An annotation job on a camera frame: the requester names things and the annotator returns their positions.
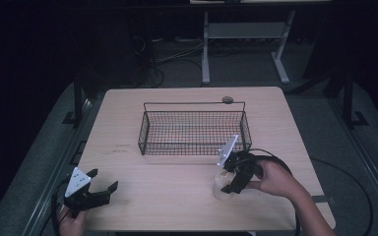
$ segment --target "person's left hand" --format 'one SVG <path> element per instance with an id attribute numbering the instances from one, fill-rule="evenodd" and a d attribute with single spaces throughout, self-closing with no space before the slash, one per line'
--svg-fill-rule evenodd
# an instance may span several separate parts
<path id="1" fill-rule="evenodd" d="M 80 211 L 76 218 L 72 218 L 72 211 L 63 206 L 58 220 L 60 222 L 59 232 L 61 236 L 83 236 L 85 234 L 85 221 L 88 211 Z"/>

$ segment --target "floor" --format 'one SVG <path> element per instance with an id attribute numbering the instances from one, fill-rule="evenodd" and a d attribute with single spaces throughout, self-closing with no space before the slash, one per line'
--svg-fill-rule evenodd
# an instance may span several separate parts
<path id="1" fill-rule="evenodd" d="M 290 77 L 282 85 L 270 52 L 277 41 L 225 41 L 212 45 L 211 83 L 208 87 L 280 87 L 288 91 L 307 82 L 302 74 L 312 44 L 287 45 L 283 64 Z M 157 59 L 197 46 L 197 41 L 155 43 Z M 158 64 L 148 70 L 140 88 L 196 88 L 202 86 L 201 55 Z M 286 100 L 311 157 L 318 178 L 336 219 L 338 235 L 378 235 L 378 112 L 368 94 L 354 86 L 353 110 L 360 111 L 368 126 L 348 128 L 342 120 L 342 96 L 326 98 L 322 82 Z M 104 93 L 84 106 L 84 120 L 74 128 L 62 124 L 74 110 L 73 86 L 60 95 L 47 121 L 37 135 L 26 159 L 0 204 L 0 235 L 53 235 L 49 198 L 55 185 L 80 160 Z M 375 168 L 367 167 L 367 161 Z M 257 235 L 293 235 L 294 232 L 257 232 Z M 113 232 L 87 232 L 86 235 L 114 235 Z"/>

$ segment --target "metal mesh basket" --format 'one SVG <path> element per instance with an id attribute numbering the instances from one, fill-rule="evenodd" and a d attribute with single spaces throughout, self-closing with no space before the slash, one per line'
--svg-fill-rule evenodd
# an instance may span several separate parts
<path id="1" fill-rule="evenodd" d="M 249 150 L 251 137 L 247 116 L 242 110 L 161 110 L 148 111 L 147 105 L 179 105 L 192 108 L 222 102 L 144 104 L 143 122 L 138 145 L 141 154 L 151 155 L 218 155 L 219 149 L 238 135 L 233 151 Z"/>

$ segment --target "wooden table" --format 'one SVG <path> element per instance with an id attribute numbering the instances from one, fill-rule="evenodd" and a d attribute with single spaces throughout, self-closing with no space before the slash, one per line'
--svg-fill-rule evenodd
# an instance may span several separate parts
<path id="1" fill-rule="evenodd" d="M 144 102 L 245 101 L 252 148 L 280 157 L 312 196 L 324 195 L 284 94 L 279 88 L 116 89 L 106 93 L 79 168 L 97 168 L 91 192 L 119 181 L 108 206 L 90 210 L 89 230 L 292 230 L 291 203 L 257 190 L 227 201 L 213 195 L 219 171 L 214 155 L 141 155 L 138 139 Z M 317 204 L 331 227 L 327 203 Z"/>

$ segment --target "wire mesh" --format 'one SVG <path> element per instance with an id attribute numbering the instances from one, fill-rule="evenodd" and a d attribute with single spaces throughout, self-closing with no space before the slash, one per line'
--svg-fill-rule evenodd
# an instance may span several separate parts
<path id="1" fill-rule="evenodd" d="M 245 111 L 145 111 L 139 138 L 142 154 L 218 155 L 238 135 L 233 150 L 251 148 Z"/>

